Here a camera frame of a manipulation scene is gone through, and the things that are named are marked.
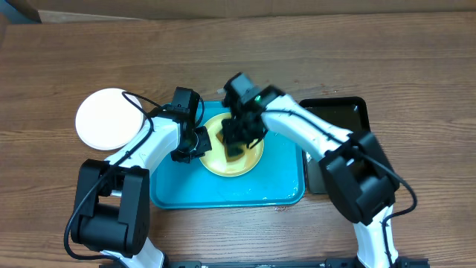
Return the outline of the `yellow-green plate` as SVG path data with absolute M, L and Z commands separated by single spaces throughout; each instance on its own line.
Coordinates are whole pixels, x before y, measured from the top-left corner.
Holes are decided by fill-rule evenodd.
M 205 123 L 211 142 L 212 150 L 207 151 L 200 158 L 201 163 L 211 172 L 219 176 L 240 176 L 253 169 L 262 157 L 264 141 L 260 141 L 255 147 L 247 148 L 242 145 L 241 153 L 237 156 L 227 156 L 227 149 L 222 143 L 222 121 L 231 117 L 229 112 L 213 116 Z

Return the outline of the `green yellow sponge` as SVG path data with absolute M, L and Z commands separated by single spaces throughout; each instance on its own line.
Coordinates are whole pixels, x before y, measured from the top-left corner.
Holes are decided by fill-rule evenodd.
M 225 158 L 227 162 L 234 162 L 242 158 L 245 155 L 244 144 L 226 144 L 225 145 Z

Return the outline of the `white plate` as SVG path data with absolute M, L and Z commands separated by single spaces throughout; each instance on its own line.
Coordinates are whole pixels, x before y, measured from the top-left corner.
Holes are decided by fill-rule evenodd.
M 141 130 L 144 114 L 139 100 L 118 88 L 101 89 L 80 105 L 75 118 L 79 138 L 97 150 L 115 150 Z

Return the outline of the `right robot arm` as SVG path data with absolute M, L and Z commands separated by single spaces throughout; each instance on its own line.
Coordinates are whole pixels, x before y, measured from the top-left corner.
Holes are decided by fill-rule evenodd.
M 371 132 L 337 127 L 303 108 L 277 88 L 264 89 L 243 73 L 223 87 L 223 106 L 231 118 L 223 124 L 227 147 L 253 147 L 267 132 L 278 133 L 318 161 L 332 204 L 353 226 L 361 267 L 394 267 L 390 216 L 399 180 Z

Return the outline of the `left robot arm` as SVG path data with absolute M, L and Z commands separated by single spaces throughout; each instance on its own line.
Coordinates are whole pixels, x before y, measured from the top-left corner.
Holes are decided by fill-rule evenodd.
M 108 259 L 111 267 L 167 267 L 167 256 L 148 237 L 150 176 L 166 156 L 190 163 L 211 149 L 196 114 L 204 109 L 197 92 L 178 87 L 171 103 L 144 113 L 143 129 L 121 151 L 81 165 L 63 236 L 70 257 Z

